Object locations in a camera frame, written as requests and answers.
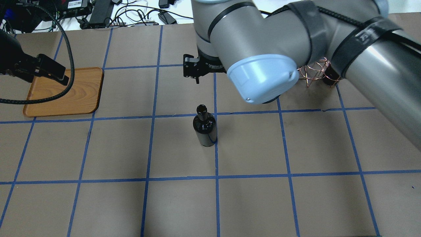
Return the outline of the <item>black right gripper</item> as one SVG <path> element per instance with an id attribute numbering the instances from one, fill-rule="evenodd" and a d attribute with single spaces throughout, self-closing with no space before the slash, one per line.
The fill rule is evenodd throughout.
<path id="1" fill-rule="evenodd" d="M 209 73 L 227 73 L 218 57 L 199 54 L 198 57 L 193 55 L 183 55 L 183 76 L 193 78 L 196 84 L 200 83 L 200 77 Z"/>

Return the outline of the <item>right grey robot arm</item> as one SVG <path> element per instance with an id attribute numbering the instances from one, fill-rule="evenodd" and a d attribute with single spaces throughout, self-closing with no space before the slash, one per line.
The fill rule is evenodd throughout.
<path id="1" fill-rule="evenodd" d="M 388 1 L 303 0 L 267 17 L 251 0 L 191 6 L 198 57 L 183 56 L 184 77 L 225 72 L 245 102 L 264 104 L 326 58 L 420 149 L 420 41 L 388 19 Z"/>

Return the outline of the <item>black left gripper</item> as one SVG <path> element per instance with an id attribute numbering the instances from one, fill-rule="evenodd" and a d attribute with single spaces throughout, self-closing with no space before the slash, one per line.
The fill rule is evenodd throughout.
<path id="1" fill-rule="evenodd" d="M 38 54 L 31 59 L 32 73 L 35 77 L 52 79 L 63 86 L 69 84 L 66 68 L 45 54 Z"/>

